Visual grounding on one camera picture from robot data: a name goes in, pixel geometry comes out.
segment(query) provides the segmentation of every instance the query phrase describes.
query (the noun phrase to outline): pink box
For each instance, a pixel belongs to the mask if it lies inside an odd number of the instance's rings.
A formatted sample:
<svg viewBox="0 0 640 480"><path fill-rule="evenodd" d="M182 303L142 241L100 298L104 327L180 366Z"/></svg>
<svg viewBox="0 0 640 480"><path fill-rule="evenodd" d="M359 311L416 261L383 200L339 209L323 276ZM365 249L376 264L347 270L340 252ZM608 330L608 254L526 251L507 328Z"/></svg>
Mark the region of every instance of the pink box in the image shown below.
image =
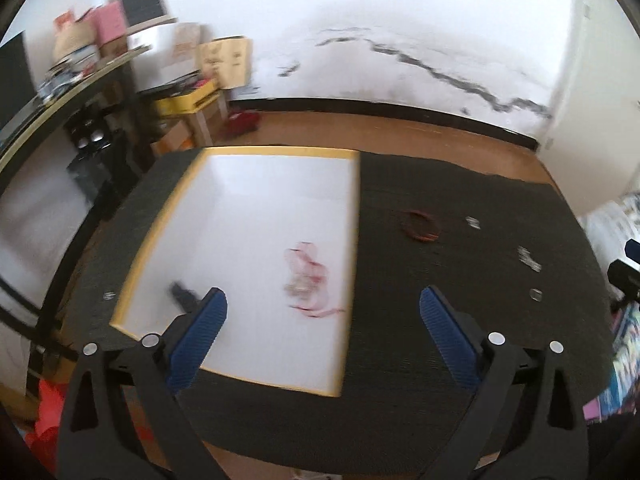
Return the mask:
<svg viewBox="0 0 640 480"><path fill-rule="evenodd" d="M105 43L117 40L127 33L127 22L124 19L122 4L112 2L102 7L89 10L83 20L90 20L95 29L95 44L103 46Z"/></svg>

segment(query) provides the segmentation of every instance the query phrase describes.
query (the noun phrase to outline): metal screw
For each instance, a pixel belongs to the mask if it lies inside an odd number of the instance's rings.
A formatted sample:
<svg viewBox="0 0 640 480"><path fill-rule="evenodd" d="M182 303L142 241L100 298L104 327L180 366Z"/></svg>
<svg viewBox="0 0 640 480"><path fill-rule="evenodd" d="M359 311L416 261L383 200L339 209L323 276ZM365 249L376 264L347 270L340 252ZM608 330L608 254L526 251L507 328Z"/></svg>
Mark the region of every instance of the metal screw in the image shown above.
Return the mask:
<svg viewBox="0 0 640 480"><path fill-rule="evenodd" d="M468 223L473 229L479 229L480 228L480 222L478 221L477 218L473 218L472 216L468 216L465 218L466 223Z"/></svg>
<svg viewBox="0 0 640 480"><path fill-rule="evenodd" d="M87 343L82 349L84 355L93 355L98 351L98 345L96 343Z"/></svg>
<svg viewBox="0 0 640 480"><path fill-rule="evenodd" d="M153 348L160 342L158 334L147 334L142 338L142 346L145 348Z"/></svg>
<svg viewBox="0 0 640 480"><path fill-rule="evenodd" d="M491 332L489 334L489 341L496 346L504 345L506 339L500 332Z"/></svg>
<svg viewBox="0 0 640 480"><path fill-rule="evenodd" d="M562 346L562 343L559 341L552 341L549 343L549 348L551 348L551 351L556 354L561 354L564 351L564 346Z"/></svg>

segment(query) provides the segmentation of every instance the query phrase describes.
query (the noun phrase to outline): red cloth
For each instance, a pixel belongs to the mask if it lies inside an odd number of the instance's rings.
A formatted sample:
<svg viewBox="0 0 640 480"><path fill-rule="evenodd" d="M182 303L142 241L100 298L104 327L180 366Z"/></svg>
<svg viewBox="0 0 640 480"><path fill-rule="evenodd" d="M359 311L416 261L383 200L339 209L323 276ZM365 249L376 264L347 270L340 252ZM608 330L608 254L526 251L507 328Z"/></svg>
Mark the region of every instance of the red cloth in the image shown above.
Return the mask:
<svg viewBox="0 0 640 480"><path fill-rule="evenodd" d="M35 432L24 437L31 452L47 470L56 472L56 449L58 448L58 428L65 403L66 384L54 384L44 379L38 384L40 405Z"/></svg>

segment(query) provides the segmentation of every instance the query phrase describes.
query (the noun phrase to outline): black stain on wall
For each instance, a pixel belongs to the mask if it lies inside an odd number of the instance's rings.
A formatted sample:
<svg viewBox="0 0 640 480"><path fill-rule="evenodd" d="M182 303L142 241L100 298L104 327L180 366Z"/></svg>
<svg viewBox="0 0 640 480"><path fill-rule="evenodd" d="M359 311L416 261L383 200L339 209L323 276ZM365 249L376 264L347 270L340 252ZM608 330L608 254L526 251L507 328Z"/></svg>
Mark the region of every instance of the black stain on wall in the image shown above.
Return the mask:
<svg viewBox="0 0 640 480"><path fill-rule="evenodd" d="M321 41L320 43L316 43L316 46L325 46L330 43L345 43L347 41L357 41L358 38L352 38L350 36L342 36L340 38L329 38L328 40Z"/></svg>
<svg viewBox="0 0 640 480"><path fill-rule="evenodd" d="M289 68L286 68L282 72L280 72L278 74L278 77L289 77L291 74L293 74L299 68L300 68L300 62L297 61L293 65L291 65Z"/></svg>
<svg viewBox="0 0 640 480"><path fill-rule="evenodd" d="M340 38L329 38L328 40L321 41L321 43L316 44L316 46L325 46L330 43L343 43L345 41L357 41L359 38L352 37L340 37ZM493 95L489 90L482 86L481 84L474 83L471 81L467 81L465 79L458 79L453 76L447 75L442 72L438 72L434 67L429 66L423 63L420 59L409 56L405 54L401 50L396 47L386 45L383 43L376 43L375 41L364 38L367 43L369 43L370 49L373 52L377 52L379 54L385 54L387 56L396 56L396 61L398 63L404 63L408 65L413 65L420 67L421 69L426 70L429 74L443 81L455 88L462 90L468 94L474 94L478 97L484 99L489 106L496 112L511 112L514 108L519 108L520 110L529 110L536 114L537 116L548 119L551 117L548 108L545 105L541 105L532 101L531 99L523 99L520 97L516 97L511 99L506 103L501 103L498 98Z"/></svg>

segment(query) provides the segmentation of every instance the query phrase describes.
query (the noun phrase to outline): red object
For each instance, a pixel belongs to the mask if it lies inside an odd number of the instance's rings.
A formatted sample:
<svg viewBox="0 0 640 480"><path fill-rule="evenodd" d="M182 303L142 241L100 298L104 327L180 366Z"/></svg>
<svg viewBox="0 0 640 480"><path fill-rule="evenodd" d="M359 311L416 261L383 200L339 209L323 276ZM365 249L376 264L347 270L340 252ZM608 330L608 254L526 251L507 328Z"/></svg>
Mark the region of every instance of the red object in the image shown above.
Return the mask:
<svg viewBox="0 0 640 480"><path fill-rule="evenodd" d="M71 9L69 9L64 14L60 14L55 20L53 20L53 23L56 26L56 34L75 22L76 17L74 16L74 12Z"/></svg>
<svg viewBox="0 0 640 480"><path fill-rule="evenodd" d="M40 405L35 432L27 433L24 441L35 457L47 470L56 472L56 449L62 407L65 403L66 384L54 384L44 379L38 384Z"/></svg>
<svg viewBox="0 0 640 480"><path fill-rule="evenodd" d="M296 298L291 308L302 311L307 317L326 317L343 308L325 310L328 302L326 290L326 267L316 262L316 246L300 242L295 249L288 249L285 258L293 273L292 282L285 287L290 296Z"/></svg>
<svg viewBox="0 0 640 480"><path fill-rule="evenodd" d="M224 137L237 137L258 129L260 112L254 110L231 110L226 120Z"/></svg>
<svg viewBox="0 0 640 480"><path fill-rule="evenodd" d="M402 220L402 230L407 234L407 236L420 242L434 242L438 238L440 238L441 229L433 215L429 215L427 213L423 213L422 211L416 210L404 211L404 213L407 216L406 219ZM430 230L424 234L418 233L412 223L412 219L414 217L426 220L427 223L431 226Z"/></svg>

